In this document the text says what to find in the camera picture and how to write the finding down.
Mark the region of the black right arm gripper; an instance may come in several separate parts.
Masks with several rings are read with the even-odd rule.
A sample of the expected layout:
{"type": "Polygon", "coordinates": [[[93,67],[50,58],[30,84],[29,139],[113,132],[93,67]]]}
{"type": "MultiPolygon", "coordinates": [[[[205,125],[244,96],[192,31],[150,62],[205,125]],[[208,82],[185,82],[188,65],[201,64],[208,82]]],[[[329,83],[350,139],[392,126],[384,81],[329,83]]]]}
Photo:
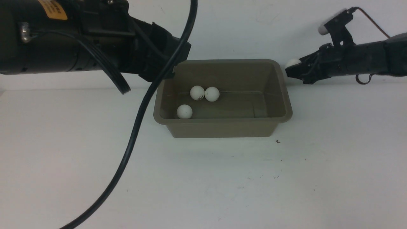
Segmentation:
{"type": "Polygon", "coordinates": [[[349,71],[345,61],[356,45],[340,45],[335,47],[332,43],[324,44],[305,57],[299,58],[301,64],[287,69],[287,77],[305,80],[305,84],[314,84],[317,81],[346,75],[355,75],[349,71]]]}

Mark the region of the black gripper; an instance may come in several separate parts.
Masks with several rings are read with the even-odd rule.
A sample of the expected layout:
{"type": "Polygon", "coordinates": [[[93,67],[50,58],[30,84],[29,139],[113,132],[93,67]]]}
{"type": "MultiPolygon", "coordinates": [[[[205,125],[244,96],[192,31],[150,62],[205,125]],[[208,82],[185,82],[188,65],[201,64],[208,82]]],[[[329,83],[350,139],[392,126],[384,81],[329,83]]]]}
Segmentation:
{"type": "Polygon", "coordinates": [[[135,29],[135,39],[130,48],[127,73],[153,82],[174,54],[179,38],[154,22],[149,24],[133,17],[129,19],[135,29]]]}

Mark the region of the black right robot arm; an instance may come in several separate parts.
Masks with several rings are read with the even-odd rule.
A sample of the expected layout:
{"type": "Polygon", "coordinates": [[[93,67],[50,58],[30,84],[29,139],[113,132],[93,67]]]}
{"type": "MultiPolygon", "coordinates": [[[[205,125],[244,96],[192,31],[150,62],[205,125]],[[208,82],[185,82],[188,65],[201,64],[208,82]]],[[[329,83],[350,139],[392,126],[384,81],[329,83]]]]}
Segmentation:
{"type": "Polygon", "coordinates": [[[299,64],[287,67],[286,74],[304,84],[345,75],[355,75],[359,84],[362,84],[359,80],[361,74],[405,77],[406,47],[406,33],[359,45],[334,46],[328,43],[300,58],[299,64]]]}

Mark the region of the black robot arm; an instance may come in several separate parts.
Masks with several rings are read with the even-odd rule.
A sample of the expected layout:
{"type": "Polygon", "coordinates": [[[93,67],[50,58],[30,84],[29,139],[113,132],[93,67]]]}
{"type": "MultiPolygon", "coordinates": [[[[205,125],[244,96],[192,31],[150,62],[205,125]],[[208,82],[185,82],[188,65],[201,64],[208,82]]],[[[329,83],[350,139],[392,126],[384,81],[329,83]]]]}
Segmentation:
{"type": "Polygon", "coordinates": [[[121,73],[154,81],[179,38],[128,10],[126,0],[2,0],[1,74],[101,70],[67,36],[74,34],[92,42],[121,73]]]}

